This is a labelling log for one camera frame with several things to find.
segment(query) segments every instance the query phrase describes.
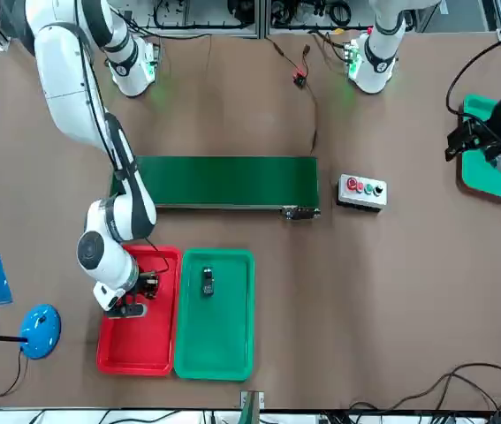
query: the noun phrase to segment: control box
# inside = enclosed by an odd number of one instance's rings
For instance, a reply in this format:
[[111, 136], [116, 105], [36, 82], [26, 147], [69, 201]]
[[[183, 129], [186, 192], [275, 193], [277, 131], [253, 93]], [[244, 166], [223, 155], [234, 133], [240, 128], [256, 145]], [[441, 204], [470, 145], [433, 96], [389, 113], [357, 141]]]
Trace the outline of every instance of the control box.
[[342, 174], [337, 191], [340, 206], [379, 212], [388, 201], [388, 187], [377, 179]]

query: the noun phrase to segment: brown tabletop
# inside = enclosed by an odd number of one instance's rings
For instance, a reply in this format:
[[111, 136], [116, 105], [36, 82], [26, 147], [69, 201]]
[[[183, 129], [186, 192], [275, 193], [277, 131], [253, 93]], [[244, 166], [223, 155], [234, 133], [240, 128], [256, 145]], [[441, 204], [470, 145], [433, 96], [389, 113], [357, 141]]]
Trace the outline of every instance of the brown tabletop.
[[[31, 362], [0, 405], [233, 408], [240, 390], [268, 408], [386, 407], [426, 389], [465, 361], [501, 364], [501, 207], [460, 193], [444, 162], [456, 119], [444, 107], [453, 76], [494, 34], [408, 35], [383, 93], [363, 95], [323, 60], [311, 36], [277, 37], [300, 60], [319, 104], [322, 216], [288, 223], [275, 213], [161, 211], [151, 239], [189, 247], [245, 248], [256, 262], [254, 372], [241, 384], [102, 375], [95, 351], [102, 310], [75, 259], [89, 204], [108, 190], [102, 152], [54, 126], [34, 59], [0, 53], [0, 253], [15, 303], [0, 333], [16, 334], [28, 308], [55, 305], [63, 333]], [[158, 84], [122, 96], [97, 61], [105, 103], [137, 155], [308, 155], [313, 103], [266, 41], [213, 36], [164, 43]], [[465, 94], [501, 96], [501, 49], [460, 82]], [[378, 216], [334, 205], [342, 172], [385, 180]], [[0, 343], [0, 391], [18, 347]], [[501, 374], [466, 375], [501, 397]], [[431, 409], [437, 394], [406, 404]], [[455, 382], [446, 406], [483, 409]]]

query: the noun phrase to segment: red tray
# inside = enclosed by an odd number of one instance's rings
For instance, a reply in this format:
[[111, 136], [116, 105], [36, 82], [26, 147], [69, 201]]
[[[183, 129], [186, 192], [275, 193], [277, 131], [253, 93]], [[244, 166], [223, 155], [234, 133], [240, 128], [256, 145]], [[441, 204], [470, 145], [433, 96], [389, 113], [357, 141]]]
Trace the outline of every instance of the red tray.
[[168, 375], [173, 367], [176, 338], [181, 252], [175, 247], [123, 246], [140, 266], [141, 272], [170, 269], [160, 274], [156, 297], [137, 301], [148, 307], [141, 318], [102, 318], [97, 346], [97, 367], [106, 374]]

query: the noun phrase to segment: emergency stop button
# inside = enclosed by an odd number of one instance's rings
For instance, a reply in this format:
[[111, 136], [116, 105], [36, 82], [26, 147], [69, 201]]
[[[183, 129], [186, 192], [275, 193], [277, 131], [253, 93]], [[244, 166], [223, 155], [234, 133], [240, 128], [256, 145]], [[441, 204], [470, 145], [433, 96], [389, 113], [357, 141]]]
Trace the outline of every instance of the emergency stop button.
[[356, 186], [358, 185], [358, 181], [356, 181], [356, 178], [350, 177], [349, 179], [346, 180], [346, 188], [353, 192], [356, 190]]

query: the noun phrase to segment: blue lamp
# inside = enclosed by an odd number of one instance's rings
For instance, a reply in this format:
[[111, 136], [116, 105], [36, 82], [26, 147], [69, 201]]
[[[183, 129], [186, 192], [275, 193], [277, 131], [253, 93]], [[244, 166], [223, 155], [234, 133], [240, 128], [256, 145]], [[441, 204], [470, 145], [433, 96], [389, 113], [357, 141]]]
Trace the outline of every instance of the blue lamp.
[[[0, 256], [0, 305], [12, 303], [11, 290]], [[20, 343], [20, 350], [31, 360], [48, 356], [56, 347], [62, 331], [59, 313], [52, 305], [33, 307], [20, 324], [18, 337], [0, 336], [0, 342]]]

